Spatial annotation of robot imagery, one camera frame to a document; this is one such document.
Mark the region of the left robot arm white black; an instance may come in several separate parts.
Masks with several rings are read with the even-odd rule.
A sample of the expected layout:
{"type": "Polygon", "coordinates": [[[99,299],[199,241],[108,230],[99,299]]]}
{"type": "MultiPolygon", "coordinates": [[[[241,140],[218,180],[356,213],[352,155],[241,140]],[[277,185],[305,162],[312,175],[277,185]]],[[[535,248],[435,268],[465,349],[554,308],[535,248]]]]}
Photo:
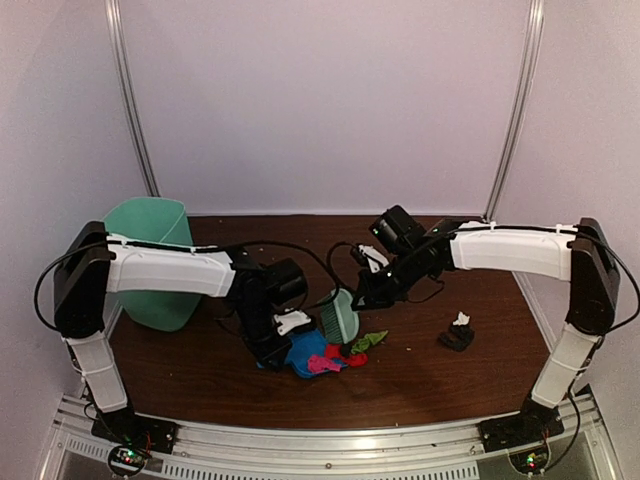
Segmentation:
{"type": "Polygon", "coordinates": [[[241,322],[245,345],[264,368],[281,369],[290,335],[313,324],[285,303],[307,283],[290,258],[266,265],[245,245],[181,246],[110,235],[92,221],[76,237],[54,273],[54,327],[77,359],[106,429],[123,444],[137,442],[144,424],[129,398],[104,332],[109,293],[170,292],[228,300],[241,322]]]}

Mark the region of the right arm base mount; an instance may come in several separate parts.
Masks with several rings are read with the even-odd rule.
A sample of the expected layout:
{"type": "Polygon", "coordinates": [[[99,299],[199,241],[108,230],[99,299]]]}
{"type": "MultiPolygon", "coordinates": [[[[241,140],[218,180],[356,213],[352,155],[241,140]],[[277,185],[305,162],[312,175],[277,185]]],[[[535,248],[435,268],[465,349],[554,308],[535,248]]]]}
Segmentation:
{"type": "Polygon", "coordinates": [[[490,418],[478,425],[485,452],[542,442],[565,431],[559,409],[546,407],[528,396],[515,414],[490,418]]]}

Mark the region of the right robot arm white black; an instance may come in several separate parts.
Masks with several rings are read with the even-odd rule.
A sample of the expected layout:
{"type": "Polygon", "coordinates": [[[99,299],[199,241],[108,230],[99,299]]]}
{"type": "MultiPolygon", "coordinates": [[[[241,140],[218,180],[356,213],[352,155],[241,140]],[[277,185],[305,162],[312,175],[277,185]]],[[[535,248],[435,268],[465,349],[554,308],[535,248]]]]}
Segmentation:
{"type": "Polygon", "coordinates": [[[564,398],[615,320],[620,273],[599,223],[584,218],[575,225],[510,226],[445,217],[426,229],[394,206],[369,230],[391,259],[360,271],[351,303],[356,311],[405,301],[418,281],[445,271],[499,270],[569,283],[563,330],[530,390],[531,405],[512,423],[519,440],[535,440],[551,424],[549,409],[564,398]]]}

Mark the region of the blue plastic dustpan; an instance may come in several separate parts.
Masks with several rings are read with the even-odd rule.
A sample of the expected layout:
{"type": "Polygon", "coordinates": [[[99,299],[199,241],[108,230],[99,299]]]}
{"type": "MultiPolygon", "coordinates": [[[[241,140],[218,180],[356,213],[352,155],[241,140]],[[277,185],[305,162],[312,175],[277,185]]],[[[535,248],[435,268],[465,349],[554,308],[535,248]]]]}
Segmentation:
{"type": "Polygon", "coordinates": [[[286,336],[275,335],[251,350],[260,368],[281,372],[290,368],[303,379],[317,376],[308,367],[312,356],[323,357],[328,345],[319,329],[303,333],[290,333],[286,336]]]}

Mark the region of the mint green hand brush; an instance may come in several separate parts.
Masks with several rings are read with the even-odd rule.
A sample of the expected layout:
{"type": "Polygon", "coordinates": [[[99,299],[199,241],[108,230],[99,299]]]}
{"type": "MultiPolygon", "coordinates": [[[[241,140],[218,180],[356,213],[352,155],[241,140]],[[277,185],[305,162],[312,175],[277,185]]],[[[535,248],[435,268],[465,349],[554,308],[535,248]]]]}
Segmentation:
{"type": "Polygon", "coordinates": [[[321,306],[324,337],[330,344],[348,344],[359,333],[359,315],[351,307],[352,294],[342,288],[334,289],[321,306]]]}

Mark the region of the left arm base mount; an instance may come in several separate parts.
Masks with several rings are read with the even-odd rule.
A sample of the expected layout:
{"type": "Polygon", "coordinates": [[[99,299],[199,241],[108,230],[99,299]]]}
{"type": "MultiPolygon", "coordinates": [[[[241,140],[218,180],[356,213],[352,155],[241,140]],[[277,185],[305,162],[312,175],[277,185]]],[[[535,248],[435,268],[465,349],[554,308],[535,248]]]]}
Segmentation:
{"type": "Polygon", "coordinates": [[[178,426],[175,422],[136,414],[131,408],[98,411],[91,434],[137,450],[171,454],[178,426]]]}

